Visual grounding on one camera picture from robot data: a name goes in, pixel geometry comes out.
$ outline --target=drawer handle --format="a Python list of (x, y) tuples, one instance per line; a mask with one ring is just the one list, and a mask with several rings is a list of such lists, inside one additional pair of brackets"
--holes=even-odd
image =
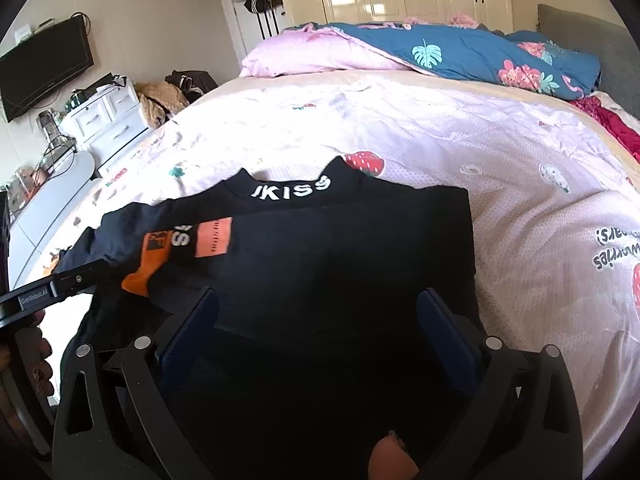
[(119, 131), (119, 133), (115, 134), (113, 137), (111, 137), (111, 140), (116, 140), (119, 136), (121, 136), (124, 132), (126, 132), (129, 129), (128, 126), (125, 126), (123, 129), (121, 129)]

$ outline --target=black television screen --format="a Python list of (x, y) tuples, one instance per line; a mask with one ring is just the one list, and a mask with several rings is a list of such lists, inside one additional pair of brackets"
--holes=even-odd
[(0, 97), (11, 121), (94, 64), (84, 17), (31, 36), (0, 57)]

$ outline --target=strawberry print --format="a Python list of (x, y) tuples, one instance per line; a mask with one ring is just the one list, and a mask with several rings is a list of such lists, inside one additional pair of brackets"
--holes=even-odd
[(385, 161), (372, 152), (348, 153), (344, 160), (356, 170), (372, 176), (378, 176), (385, 169)]
[(634, 292), (634, 302), (636, 304), (636, 310), (640, 315), (640, 264), (637, 264), (636, 268), (634, 269), (633, 292)]

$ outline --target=bed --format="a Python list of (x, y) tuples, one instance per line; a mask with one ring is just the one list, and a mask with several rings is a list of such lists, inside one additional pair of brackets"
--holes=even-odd
[[(311, 180), (336, 155), (392, 182), (469, 190), (482, 322), (512, 348), (561, 348), (587, 476), (640, 400), (640, 165), (556, 98), (406, 70), (238, 78), (96, 182), (32, 279), (49, 254), (127, 203), (195, 194), (240, 168), (261, 180)], [(56, 390), (62, 352), (90, 300), (51, 307), (42, 324)]]

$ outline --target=pink flower print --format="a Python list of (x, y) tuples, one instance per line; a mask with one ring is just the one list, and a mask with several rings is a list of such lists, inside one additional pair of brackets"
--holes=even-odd
[(524, 43), (519, 43), (518, 46), (538, 59), (542, 59), (542, 55), (545, 53), (544, 43), (531, 43), (530, 41), (525, 41)]
[(498, 72), (498, 77), (503, 84), (507, 86), (519, 86), (519, 82), (523, 77), (522, 70), (519, 66), (514, 66), (509, 59), (504, 60), (504, 70)]
[(520, 88), (537, 91), (540, 88), (540, 70), (530, 68), (529, 65), (522, 66), (522, 79)]

